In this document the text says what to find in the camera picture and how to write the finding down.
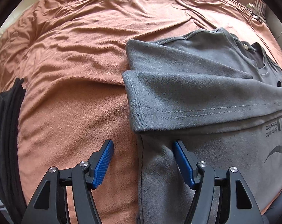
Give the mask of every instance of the black folded clothing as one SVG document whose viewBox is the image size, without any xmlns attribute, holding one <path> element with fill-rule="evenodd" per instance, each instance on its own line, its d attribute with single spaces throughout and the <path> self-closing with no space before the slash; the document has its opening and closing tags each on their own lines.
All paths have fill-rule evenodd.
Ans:
<svg viewBox="0 0 282 224">
<path fill-rule="evenodd" d="M 26 210 L 17 158 L 17 123 L 25 96 L 23 78 L 0 93 L 0 199 L 15 224 L 20 224 Z"/>
</svg>

